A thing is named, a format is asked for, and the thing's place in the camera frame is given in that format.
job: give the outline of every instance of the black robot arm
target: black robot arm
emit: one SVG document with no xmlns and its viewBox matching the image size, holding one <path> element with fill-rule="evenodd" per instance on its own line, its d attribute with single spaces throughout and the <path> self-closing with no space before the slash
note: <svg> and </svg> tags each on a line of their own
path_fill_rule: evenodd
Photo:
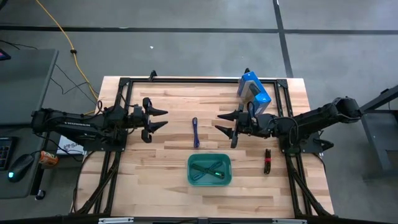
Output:
<svg viewBox="0 0 398 224">
<path fill-rule="evenodd" d="M 150 133 L 167 124 L 167 121 L 152 123 L 149 118 L 150 115 L 159 116 L 167 111 L 153 108 L 149 98 L 144 98 L 142 105 L 143 108 L 132 105 L 131 114 L 121 106 L 114 105 L 93 116 L 41 109 L 32 113 L 31 126 L 34 133 L 55 131 L 94 151 L 122 151 L 128 129 L 143 128 L 141 138 L 150 143 Z"/>
<path fill-rule="evenodd" d="M 238 143 L 238 134 L 248 134 L 260 138 L 277 137 L 283 152 L 298 153 L 313 133 L 335 123 L 357 122 L 362 117 L 362 112 L 354 99 L 346 97 L 337 98 L 321 108 L 293 118 L 279 118 L 273 114 L 260 114 L 253 117 L 250 111 L 243 111 L 243 105 L 232 113 L 221 114 L 218 117 L 230 121 L 236 120 L 235 129 L 216 126 L 232 139 L 232 148 L 235 148 Z M 333 147 L 333 144 L 328 141 L 319 140 L 319 144 L 322 145 L 323 150 Z"/>
</svg>

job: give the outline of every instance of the keyboard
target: keyboard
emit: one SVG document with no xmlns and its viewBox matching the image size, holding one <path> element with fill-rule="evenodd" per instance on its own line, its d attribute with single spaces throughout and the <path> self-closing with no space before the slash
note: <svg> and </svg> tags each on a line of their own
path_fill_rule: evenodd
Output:
<svg viewBox="0 0 398 224">
<path fill-rule="evenodd" d="M 16 137 L 0 137 L 0 170 L 8 170 L 16 142 Z"/>
</svg>

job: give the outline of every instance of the wooden table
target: wooden table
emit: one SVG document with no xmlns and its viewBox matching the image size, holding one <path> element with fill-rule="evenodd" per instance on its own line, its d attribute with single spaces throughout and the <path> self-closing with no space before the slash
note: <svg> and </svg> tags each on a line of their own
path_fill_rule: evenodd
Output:
<svg viewBox="0 0 398 224">
<path fill-rule="evenodd" d="M 114 103 L 120 77 L 104 77 L 99 99 L 104 106 Z M 294 115 L 310 110 L 304 81 L 287 79 Z M 112 216 L 131 217 L 294 217 L 286 163 L 276 138 L 261 139 L 239 135 L 238 146 L 214 125 L 233 127 L 217 115 L 237 108 L 238 84 L 224 83 L 135 83 L 131 104 L 151 98 L 155 108 L 167 115 L 153 121 L 169 121 L 153 134 L 153 142 L 132 133 L 122 154 L 114 193 Z M 272 85 L 264 85 L 274 98 Z M 284 94 L 280 91 L 284 114 Z M 275 101 L 265 113 L 277 114 Z M 193 148 L 192 118 L 198 118 L 200 148 Z M 272 151 L 272 168 L 263 174 L 265 149 Z M 225 153 L 232 160 L 233 178 L 227 187 L 192 187 L 187 180 L 187 159 L 195 153 Z M 94 192 L 100 179 L 103 152 L 94 153 L 80 176 L 77 205 L 80 208 Z M 333 207 L 322 163 L 312 154 L 303 154 L 308 188 L 324 208 Z M 108 190 L 105 189 L 103 206 Z M 300 208 L 304 211 L 301 190 Z"/>
</svg>

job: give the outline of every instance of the gray floor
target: gray floor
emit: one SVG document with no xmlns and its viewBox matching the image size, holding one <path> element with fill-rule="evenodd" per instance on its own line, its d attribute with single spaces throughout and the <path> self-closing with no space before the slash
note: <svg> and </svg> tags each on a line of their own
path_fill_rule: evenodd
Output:
<svg viewBox="0 0 398 224">
<path fill-rule="evenodd" d="M 42 0 L 63 26 L 259 28 L 275 29 L 271 0 Z M 393 0 L 279 0 L 285 29 L 398 29 Z M 52 26 L 34 1 L 14 0 L 0 12 L 0 25 Z M 240 76 L 250 67 L 262 77 L 286 77 L 278 34 L 77 33 L 70 32 L 81 68 L 99 90 L 105 75 Z M 58 65 L 77 83 L 70 47 L 60 32 L 0 31 L 0 39 L 41 49 L 58 49 Z M 360 105 L 398 84 L 398 35 L 286 35 L 294 77 L 304 78 L 312 108 L 337 96 Z M 1 44 L 1 48 L 12 50 Z M 53 78 L 72 84 L 55 70 Z M 81 113 L 92 110 L 78 90 L 61 95 L 50 84 L 45 106 Z M 323 138 L 335 147 L 325 153 L 335 213 L 345 218 L 397 222 L 395 181 L 365 183 L 378 168 L 361 123 L 337 124 Z M 66 214 L 77 169 L 45 172 L 47 198 L 1 201 L 1 219 Z"/>
</svg>

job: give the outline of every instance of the small orange object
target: small orange object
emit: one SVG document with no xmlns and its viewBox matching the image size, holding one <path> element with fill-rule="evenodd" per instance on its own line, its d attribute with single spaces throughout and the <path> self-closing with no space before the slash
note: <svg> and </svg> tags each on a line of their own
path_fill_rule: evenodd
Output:
<svg viewBox="0 0 398 224">
<path fill-rule="evenodd" d="M 54 166 L 58 163 L 59 158 L 58 156 L 51 154 L 49 152 L 42 151 L 40 153 L 40 160 L 39 163 L 47 166 Z"/>
</svg>

